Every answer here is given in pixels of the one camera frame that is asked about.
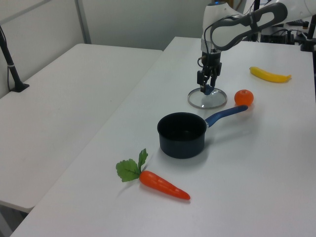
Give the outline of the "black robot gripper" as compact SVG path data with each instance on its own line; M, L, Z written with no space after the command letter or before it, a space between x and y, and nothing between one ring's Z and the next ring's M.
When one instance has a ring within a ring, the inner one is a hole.
M217 78L220 76L222 63L221 51L212 50L209 53L202 53L202 56L198 58L197 64L202 70L197 71L197 84L200 86L201 92L206 92L208 77L205 74L211 74L210 86L214 87Z

